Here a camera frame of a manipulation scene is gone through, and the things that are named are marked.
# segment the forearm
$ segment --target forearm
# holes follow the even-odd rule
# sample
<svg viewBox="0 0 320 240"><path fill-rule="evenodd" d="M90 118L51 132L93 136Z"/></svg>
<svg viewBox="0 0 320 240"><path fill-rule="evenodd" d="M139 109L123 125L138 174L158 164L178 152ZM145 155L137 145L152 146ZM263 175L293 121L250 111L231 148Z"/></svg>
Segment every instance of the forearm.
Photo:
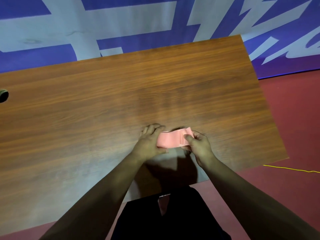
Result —
<svg viewBox="0 0 320 240"><path fill-rule="evenodd" d="M105 239L143 162L129 154L74 204L41 239Z"/></svg>
<svg viewBox="0 0 320 240"><path fill-rule="evenodd" d="M251 239L320 239L318 231L216 158L206 174Z"/></svg>

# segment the yellow wire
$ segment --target yellow wire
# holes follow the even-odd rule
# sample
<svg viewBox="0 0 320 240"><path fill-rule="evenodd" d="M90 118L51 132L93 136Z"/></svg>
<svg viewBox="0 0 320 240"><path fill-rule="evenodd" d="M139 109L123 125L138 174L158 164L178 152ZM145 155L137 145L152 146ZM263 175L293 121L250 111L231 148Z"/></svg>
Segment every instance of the yellow wire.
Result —
<svg viewBox="0 0 320 240"><path fill-rule="evenodd" d="M264 165L266 167L273 167L273 168L285 168L285 169L291 169L291 170L296 170L296 171L303 171L303 172L307 172L307 173L320 173L318 171L306 171L306 170L302 170L302 169L294 169L294 168L286 168L286 167L276 167L276 166L270 166L270 165Z"/></svg>

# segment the folded paper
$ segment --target folded paper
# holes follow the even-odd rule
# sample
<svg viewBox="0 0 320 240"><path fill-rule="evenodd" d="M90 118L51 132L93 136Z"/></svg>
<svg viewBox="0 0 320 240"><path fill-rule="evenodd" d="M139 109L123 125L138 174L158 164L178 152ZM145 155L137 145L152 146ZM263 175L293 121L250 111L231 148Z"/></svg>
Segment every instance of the folded paper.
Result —
<svg viewBox="0 0 320 240"><path fill-rule="evenodd" d="M190 127L177 129L174 131L161 132L158 137L157 147L176 148L187 146L189 145L189 142L184 138L184 135L190 135L194 137Z"/></svg>

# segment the wood grain tabletop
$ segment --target wood grain tabletop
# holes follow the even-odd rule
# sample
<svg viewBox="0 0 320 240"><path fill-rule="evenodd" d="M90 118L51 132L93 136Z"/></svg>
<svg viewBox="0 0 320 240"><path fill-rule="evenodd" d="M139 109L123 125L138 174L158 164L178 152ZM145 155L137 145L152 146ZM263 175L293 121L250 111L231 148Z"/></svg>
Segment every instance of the wood grain tabletop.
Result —
<svg viewBox="0 0 320 240"><path fill-rule="evenodd" d="M205 133L234 170L287 158L240 36L3 73L0 89L0 235L58 220L150 123ZM144 165L126 200L199 172L189 155Z"/></svg>

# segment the person's lap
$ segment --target person's lap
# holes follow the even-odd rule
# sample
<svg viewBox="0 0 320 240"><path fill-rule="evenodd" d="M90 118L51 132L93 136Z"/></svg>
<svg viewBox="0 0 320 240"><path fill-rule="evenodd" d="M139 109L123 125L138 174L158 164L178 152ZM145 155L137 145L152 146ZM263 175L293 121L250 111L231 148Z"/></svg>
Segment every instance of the person's lap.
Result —
<svg viewBox="0 0 320 240"><path fill-rule="evenodd" d="M158 205L161 195L128 202L111 239L231 239L194 188L188 186L170 192L167 211L163 216Z"/></svg>

